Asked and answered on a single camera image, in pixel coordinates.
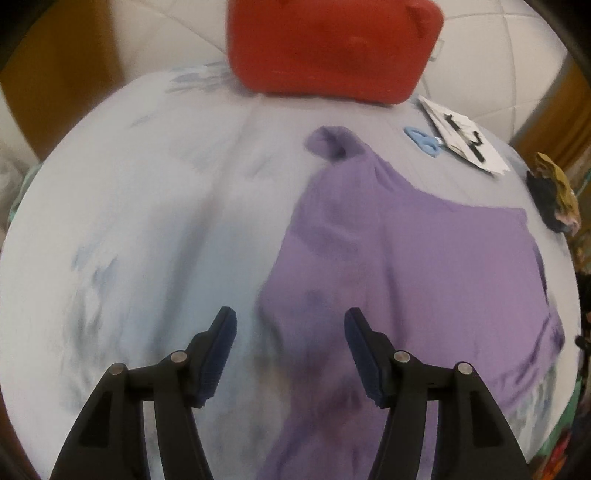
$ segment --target wrinkled fabric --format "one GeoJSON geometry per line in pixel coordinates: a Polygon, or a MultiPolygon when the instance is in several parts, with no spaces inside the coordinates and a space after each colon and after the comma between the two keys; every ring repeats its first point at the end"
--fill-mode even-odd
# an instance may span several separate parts
{"type": "Polygon", "coordinates": [[[579,202],[568,178],[548,155],[535,154],[535,172],[528,172],[527,186],[548,228],[557,233],[577,234],[581,227],[579,202]]]}
{"type": "MultiPolygon", "coordinates": [[[[387,413],[365,397],[343,332],[348,308],[424,363],[470,362],[506,413],[548,371],[564,333],[523,210],[421,192],[344,127],[317,130],[307,148],[333,164],[301,197],[259,298],[292,399],[258,478],[362,479],[387,413]]],[[[432,423],[419,478],[434,444],[432,423]]]]}

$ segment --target wooden furniture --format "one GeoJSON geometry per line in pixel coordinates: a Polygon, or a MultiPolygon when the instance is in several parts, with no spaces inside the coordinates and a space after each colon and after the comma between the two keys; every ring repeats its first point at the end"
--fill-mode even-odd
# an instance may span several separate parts
{"type": "Polygon", "coordinates": [[[12,10],[15,31],[4,36],[0,48],[0,85],[21,131],[43,160],[123,85],[123,75],[107,0],[23,4],[28,8],[12,10]]]}
{"type": "Polygon", "coordinates": [[[573,62],[544,113],[515,145],[531,166],[536,152],[548,155],[563,170],[591,145],[591,88],[573,62]]]}

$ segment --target green fabric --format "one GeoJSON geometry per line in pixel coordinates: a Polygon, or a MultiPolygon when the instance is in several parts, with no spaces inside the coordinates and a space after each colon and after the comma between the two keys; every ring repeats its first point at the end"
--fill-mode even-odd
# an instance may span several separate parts
{"type": "Polygon", "coordinates": [[[39,170],[41,170],[42,166],[43,166],[43,163],[39,163],[39,164],[35,165],[34,167],[29,168],[29,171],[27,172],[25,179],[22,181],[21,191],[18,193],[17,199],[14,200],[12,206],[10,207],[10,214],[8,215],[8,223],[12,223],[12,221],[14,220],[14,216],[17,214],[17,210],[21,205],[23,197],[25,196],[27,190],[31,186],[31,183],[35,179],[35,176],[37,175],[39,170]]]}
{"type": "Polygon", "coordinates": [[[564,429],[571,428],[571,426],[573,425],[574,416],[577,412],[577,407],[579,406],[581,383],[582,379],[578,378],[577,382],[574,385],[573,395],[570,397],[569,403],[566,405],[566,408],[564,409],[562,416],[558,420],[556,427],[554,427],[554,430],[552,430],[552,433],[544,442],[544,444],[538,451],[537,455],[541,455],[543,457],[550,455],[552,453],[552,450],[554,450],[554,447],[556,446],[556,442],[558,442],[560,433],[564,429]]]}

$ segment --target white paper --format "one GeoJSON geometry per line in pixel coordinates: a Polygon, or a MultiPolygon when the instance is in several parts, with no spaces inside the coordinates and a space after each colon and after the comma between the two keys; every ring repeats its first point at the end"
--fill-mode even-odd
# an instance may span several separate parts
{"type": "Polygon", "coordinates": [[[504,172],[509,171],[509,167],[491,145],[491,143],[482,134],[478,126],[465,115],[461,115],[449,108],[438,105],[431,100],[426,99],[423,96],[418,97],[419,101],[423,105],[425,111],[428,113],[431,120],[439,130],[439,133],[443,137],[443,141],[452,151],[465,158],[470,163],[474,164],[481,170],[489,173],[503,175],[504,172]],[[462,134],[453,129],[451,125],[445,120],[445,115],[452,115],[455,123],[462,130],[462,134]],[[482,145],[478,146],[478,150],[484,157],[485,162],[478,160],[474,152],[470,150],[470,147],[466,140],[462,137],[464,135],[468,140],[476,141],[477,132],[482,140],[482,145]]]}

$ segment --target black object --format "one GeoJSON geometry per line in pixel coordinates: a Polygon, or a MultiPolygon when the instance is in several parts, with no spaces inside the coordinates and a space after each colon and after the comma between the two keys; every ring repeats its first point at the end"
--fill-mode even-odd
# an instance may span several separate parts
{"type": "Polygon", "coordinates": [[[542,221],[545,225],[556,233],[566,233],[570,228],[556,218],[556,210],[558,203],[556,201],[557,189],[552,179],[539,179],[534,177],[532,172],[527,172],[527,189],[530,191],[531,197],[542,221]]]}
{"type": "Polygon", "coordinates": [[[501,410],[467,363],[424,365],[374,332],[361,310],[345,316],[345,336],[369,398],[390,412],[369,480],[416,479],[428,400],[439,401],[431,480],[529,480],[501,410]]]}
{"type": "Polygon", "coordinates": [[[566,463],[554,480],[589,480],[591,472],[591,432],[587,431],[584,440],[574,449],[567,451],[566,463]]]}
{"type": "Polygon", "coordinates": [[[220,309],[185,351],[150,367],[109,367],[64,443],[51,480],[148,480],[142,402],[154,401],[167,480],[212,480],[191,408],[213,397],[236,336],[236,314],[220,309]]]}
{"type": "MultiPolygon", "coordinates": [[[[439,400],[432,480],[527,480],[517,441],[469,364],[423,365],[374,332],[359,309],[345,335],[370,398],[390,414],[370,480],[414,480],[428,400],[439,400]]],[[[207,332],[157,365],[105,372],[76,419],[51,480],[148,480],[142,402],[154,401],[167,480],[213,480],[191,408],[213,397],[236,336],[236,314],[220,309],[207,332]]]]}
{"type": "Polygon", "coordinates": [[[585,355],[591,355],[591,342],[580,335],[574,340],[574,342],[576,346],[585,352],[585,355]]]}
{"type": "MultiPolygon", "coordinates": [[[[577,278],[577,290],[579,291],[579,301],[581,304],[581,314],[587,315],[591,312],[591,275],[583,272],[575,272],[577,278]]],[[[589,324],[586,319],[581,327],[584,332],[589,332],[589,324]]]]}

